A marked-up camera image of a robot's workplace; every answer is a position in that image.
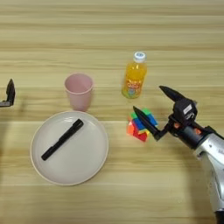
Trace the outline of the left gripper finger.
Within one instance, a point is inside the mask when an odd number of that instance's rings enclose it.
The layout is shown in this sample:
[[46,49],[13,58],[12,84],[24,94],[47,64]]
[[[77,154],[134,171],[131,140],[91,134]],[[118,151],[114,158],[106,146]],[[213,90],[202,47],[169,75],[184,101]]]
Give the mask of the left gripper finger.
[[6,94],[7,94],[7,102],[9,103],[10,106],[14,104],[15,100],[15,86],[13,80],[10,80],[6,89]]

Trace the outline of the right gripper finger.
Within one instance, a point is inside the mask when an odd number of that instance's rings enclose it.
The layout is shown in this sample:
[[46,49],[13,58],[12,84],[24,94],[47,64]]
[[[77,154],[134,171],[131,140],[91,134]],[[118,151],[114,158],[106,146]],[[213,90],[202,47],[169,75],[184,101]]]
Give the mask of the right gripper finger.
[[166,86],[160,86],[159,88],[164,92],[164,94],[168,98],[170,98],[174,102],[185,99],[185,97],[181,93],[179,93],[178,91],[176,91],[174,89],[171,89],[171,88],[166,87]]
[[140,122],[143,124],[143,126],[153,135],[153,137],[158,141],[160,139],[159,133],[160,130],[155,127],[150,119],[148,118],[148,116],[139,108],[137,107],[133,107],[134,112],[136,113],[138,119],[140,120]]

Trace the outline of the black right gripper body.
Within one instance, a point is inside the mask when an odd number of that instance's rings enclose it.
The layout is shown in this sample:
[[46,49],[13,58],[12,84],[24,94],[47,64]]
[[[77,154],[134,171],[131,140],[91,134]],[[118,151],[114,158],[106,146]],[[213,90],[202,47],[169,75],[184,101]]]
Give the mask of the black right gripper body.
[[178,122],[173,116],[170,116],[164,128],[156,133],[156,140],[158,141],[166,133],[177,137],[181,142],[194,150],[199,147],[200,142],[206,136],[206,132],[196,122],[184,125]]

